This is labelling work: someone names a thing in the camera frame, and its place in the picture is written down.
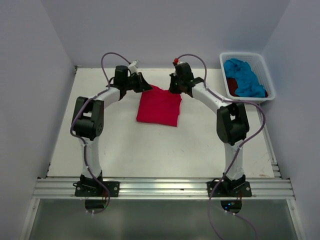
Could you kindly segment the pink red t shirt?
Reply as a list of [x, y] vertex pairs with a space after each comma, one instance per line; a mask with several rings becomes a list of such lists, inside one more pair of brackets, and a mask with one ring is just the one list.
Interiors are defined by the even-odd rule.
[[155, 85], [141, 94], [136, 121], [177, 127], [182, 97]]

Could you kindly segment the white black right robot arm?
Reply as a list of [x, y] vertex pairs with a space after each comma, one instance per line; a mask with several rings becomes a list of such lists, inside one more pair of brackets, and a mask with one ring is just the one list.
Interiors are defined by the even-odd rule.
[[216, 133], [224, 143], [225, 169], [221, 180], [208, 183], [208, 189], [215, 195], [234, 197], [245, 187], [243, 149], [240, 143], [247, 138], [249, 121], [245, 105], [234, 103], [218, 93], [210, 93], [204, 79], [194, 77], [186, 62], [174, 62], [175, 72], [170, 74], [169, 92], [187, 94], [216, 114]]

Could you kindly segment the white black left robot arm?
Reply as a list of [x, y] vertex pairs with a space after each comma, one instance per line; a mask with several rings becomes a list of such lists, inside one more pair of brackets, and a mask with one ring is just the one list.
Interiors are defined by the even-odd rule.
[[83, 147], [83, 170], [74, 183], [77, 197], [109, 197], [107, 183], [99, 159], [99, 137], [104, 129], [104, 111], [120, 101], [128, 91], [143, 93], [153, 88], [138, 71], [137, 62], [115, 67], [113, 83], [92, 97], [76, 99], [70, 134], [79, 139]]

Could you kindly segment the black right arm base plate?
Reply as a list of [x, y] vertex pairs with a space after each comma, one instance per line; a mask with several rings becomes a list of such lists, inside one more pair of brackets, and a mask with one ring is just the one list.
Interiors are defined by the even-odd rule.
[[219, 179], [215, 178], [206, 182], [206, 189], [208, 196], [214, 198], [232, 198], [232, 197], [252, 197], [252, 190], [250, 183], [245, 178], [237, 180], [229, 180], [225, 178], [213, 191], [218, 184]]

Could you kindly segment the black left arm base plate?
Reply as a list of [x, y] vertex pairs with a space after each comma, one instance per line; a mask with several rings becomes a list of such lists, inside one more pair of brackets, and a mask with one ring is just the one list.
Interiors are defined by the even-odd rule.
[[84, 185], [80, 181], [74, 182], [74, 195], [76, 197], [118, 197], [120, 191], [119, 181], [104, 181], [104, 187], [100, 184], [97, 186]]

